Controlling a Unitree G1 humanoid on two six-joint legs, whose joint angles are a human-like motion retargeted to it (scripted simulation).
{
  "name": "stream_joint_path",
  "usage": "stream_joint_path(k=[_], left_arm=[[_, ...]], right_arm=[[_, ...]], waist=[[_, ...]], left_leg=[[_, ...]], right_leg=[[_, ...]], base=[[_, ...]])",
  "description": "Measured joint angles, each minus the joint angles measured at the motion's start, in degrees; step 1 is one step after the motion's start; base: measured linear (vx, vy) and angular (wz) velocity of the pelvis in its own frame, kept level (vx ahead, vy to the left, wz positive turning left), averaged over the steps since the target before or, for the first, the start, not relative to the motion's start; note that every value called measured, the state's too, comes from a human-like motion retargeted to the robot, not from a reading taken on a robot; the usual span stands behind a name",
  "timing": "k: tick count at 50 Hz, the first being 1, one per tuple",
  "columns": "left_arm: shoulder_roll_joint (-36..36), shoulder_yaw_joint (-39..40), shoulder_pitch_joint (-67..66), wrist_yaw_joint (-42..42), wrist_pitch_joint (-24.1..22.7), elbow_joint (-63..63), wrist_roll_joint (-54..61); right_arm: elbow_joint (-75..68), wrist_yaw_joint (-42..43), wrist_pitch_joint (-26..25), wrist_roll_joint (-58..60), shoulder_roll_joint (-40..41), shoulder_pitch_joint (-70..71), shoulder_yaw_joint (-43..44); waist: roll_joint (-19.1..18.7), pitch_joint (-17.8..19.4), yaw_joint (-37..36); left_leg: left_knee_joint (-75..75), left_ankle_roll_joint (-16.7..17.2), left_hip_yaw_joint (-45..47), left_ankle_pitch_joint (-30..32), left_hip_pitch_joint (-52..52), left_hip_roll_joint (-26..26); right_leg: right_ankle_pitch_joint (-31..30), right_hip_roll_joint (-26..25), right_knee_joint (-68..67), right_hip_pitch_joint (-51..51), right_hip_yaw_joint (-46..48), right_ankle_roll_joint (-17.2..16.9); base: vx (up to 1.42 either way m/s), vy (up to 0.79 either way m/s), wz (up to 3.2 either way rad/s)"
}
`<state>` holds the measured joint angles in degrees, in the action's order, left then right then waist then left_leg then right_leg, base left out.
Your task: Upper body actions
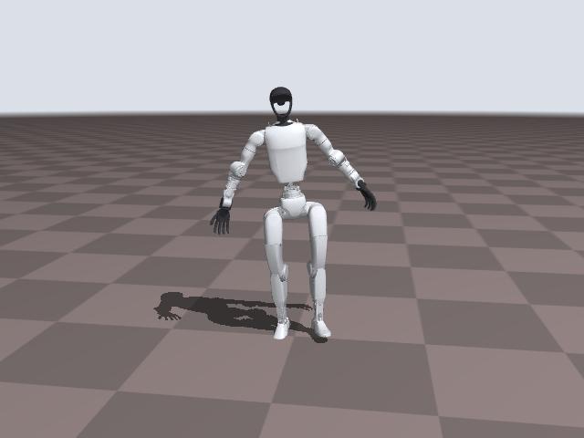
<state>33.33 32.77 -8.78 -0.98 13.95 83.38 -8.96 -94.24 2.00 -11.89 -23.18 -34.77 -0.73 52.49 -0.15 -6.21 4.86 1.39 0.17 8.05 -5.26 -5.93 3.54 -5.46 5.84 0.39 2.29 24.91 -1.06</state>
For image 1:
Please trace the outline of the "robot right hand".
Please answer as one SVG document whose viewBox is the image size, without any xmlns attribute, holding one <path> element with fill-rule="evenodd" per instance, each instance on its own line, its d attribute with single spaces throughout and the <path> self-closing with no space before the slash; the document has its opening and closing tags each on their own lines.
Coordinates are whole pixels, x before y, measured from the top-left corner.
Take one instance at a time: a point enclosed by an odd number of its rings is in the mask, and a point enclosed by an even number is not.
<svg viewBox="0 0 584 438">
<path fill-rule="evenodd" d="M 212 218 L 211 223 L 210 223 L 210 225 L 212 225 L 214 223 L 215 218 L 216 218 L 215 225 L 214 225 L 214 232 L 216 233 L 216 228 L 217 228 L 217 225 L 219 222 L 219 225 L 218 225 L 218 234 L 219 235 L 221 234 L 220 232 L 221 232 L 221 224 L 222 223 L 223 223 L 222 230 L 223 230 L 223 235 L 224 235 L 225 222 L 226 222 L 226 231 L 229 234 L 229 220 L 230 220 L 229 210 L 231 210 L 232 205 L 230 207 L 223 207 L 223 201 L 224 201 L 224 198 L 222 198 L 221 202 L 220 202 L 219 207 L 221 209 L 217 211 L 217 213 L 214 215 L 214 217 Z"/>
</svg>

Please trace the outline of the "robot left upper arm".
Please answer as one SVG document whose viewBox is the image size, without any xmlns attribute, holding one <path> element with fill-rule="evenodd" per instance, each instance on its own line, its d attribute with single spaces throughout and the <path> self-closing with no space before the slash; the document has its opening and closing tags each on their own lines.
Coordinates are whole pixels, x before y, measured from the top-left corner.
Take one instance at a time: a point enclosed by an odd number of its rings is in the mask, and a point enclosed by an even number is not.
<svg viewBox="0 0 584 438">
<path fill-rule="evenodd" d="M 303 126 L 306 131 L 306 137 L 310 140 L 315 140 L 314 143 L 327 156 L 328 163 L 332 166 L 338 166 L 344 159 L 343 153 L 332 148 L 329 139 L 316 125 L 303 124 Z"/>
</svg>

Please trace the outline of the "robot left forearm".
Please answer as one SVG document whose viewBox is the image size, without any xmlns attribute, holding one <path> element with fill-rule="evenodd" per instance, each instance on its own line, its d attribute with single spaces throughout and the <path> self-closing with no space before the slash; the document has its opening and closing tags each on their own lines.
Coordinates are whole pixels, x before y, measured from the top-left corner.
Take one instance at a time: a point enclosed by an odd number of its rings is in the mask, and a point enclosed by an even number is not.
<svg viewBox="0 0 584 438">
<path fill-rule="evenodd" d="M 346 159 L 345 156 L 344 156 L 344 159 L 342 160 L 342 162 L 338 165 L 338 170 L 346 176 L 346 178 L 351 182 L 351 185 L 354 188 L 360 188 L 358 186 L 358 180 L 363 180 L 363 179 L 360 178 L 359 174 L 354 170 L 354 168 L 351 167 L 351 165 L 349 164 L 349 161 Z"/>
</svg>

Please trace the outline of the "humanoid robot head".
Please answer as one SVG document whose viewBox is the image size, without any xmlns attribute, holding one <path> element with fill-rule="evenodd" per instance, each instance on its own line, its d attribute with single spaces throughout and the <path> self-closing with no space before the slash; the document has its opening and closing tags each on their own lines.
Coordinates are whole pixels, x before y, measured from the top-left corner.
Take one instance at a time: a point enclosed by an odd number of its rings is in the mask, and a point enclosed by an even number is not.
<svg viewBox="0 0 584 438">
<path fill-rule="evenodd" d="M 275 112 L 275 114 L 277 115 L 277 121 L 280 122 L 280 123 L 275 124 L 275 125 L 276 126 L 288 126 L 288 125 L 292 124 L 293 122 L 287 122 L 289 120 L 288 115 L 290 114 L 291 109 L 292 109 L 292 95 L 291 95 L 290 91 L 284 87 L 275 88 L 271 91 L 269 99 L 270 99 L 271 107 L 272 107 L 273 111 Z M 274 103 L 277 103 L 279 106 L 282 106 L 285 104 L 286 101 L 290 102 L 288 112 L 286 114 L 278 114 L 274 108 Z"/>
</svg>

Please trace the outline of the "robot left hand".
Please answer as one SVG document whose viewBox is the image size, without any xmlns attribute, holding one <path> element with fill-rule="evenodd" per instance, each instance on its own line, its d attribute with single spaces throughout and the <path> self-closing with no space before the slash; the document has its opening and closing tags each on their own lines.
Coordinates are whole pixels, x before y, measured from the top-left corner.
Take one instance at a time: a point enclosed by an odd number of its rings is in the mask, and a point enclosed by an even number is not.
<svg viewBox="0 0 584 438">
<path fill-rule="evenodd" d="M 376 199 L 374 197 L 374 195 L 371 193 L 371 191 L 366 187 L 366 183 L 363 180 L 358 180 L 358 186 L 360 188 L 356 188 L 358 191 L 361 192 L 361 194 L 364 196 L 366 204 L 364 207 L 366 207 L 369 203 L 369 207 L 368 210 L 374 210 L 376 208 Z M 371 206 L 371 208 L 370 208 Z"/>
</svg>

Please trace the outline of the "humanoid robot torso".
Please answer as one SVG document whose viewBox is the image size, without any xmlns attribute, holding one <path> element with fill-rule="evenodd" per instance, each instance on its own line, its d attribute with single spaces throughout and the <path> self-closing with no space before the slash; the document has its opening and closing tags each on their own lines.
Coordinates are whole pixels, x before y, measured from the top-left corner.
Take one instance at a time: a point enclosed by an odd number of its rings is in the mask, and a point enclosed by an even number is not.
<svg viewBox="0 0 584 438">
<path fill-rule="evenodd" d="M 292 182 L 302 181 L 308 166 L 306 131 L 301 122 L 288 126 L 266 127 L 265 142 L 269 166 L 279 183 L 288 183 L 279 196 L 283 220 L 307 216 L 306 197 L 299 186 Z"/>
</svg>

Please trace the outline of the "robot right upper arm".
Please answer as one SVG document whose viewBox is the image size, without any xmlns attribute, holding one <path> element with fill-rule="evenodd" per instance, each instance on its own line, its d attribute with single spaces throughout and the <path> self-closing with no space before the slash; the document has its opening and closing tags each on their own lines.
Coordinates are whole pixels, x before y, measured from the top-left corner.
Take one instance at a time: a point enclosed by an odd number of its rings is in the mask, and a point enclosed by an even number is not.
<svg viewBox="0 0 584 438">
<path fill-rule="evenodd" d="M 230 171 L 237 177 L 242 177 L 246 174 L 246 170 L 254 159 L 257 149 L 256 146 L 260 146 L 265 142 L 266 129 L 258 130 L 251 134 L 245 147 L 241 153 L 240 162 L 233 162 L 230 166 Z"/>
</svg>

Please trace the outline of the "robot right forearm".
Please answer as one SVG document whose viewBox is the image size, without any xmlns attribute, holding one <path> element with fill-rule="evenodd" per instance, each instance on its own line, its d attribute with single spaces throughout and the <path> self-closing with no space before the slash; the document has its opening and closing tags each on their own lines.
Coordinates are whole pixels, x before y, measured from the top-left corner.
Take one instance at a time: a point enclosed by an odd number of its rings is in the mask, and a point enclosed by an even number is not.
<svg viewBox="0 0 584 438">
<path fill-rule="evenodd" d="M 235 176 L 233 173 L 231 173 L 231 171 L 229 171 L 227 179 L 228 181 L 225 185 L 225 188 L 223 189 L 223 207 L 231 206 L 232 199 L 235 195 L 234 191 L 236 191 L 238 184 L 241 182 L 240 177 Z"/>
</svg>

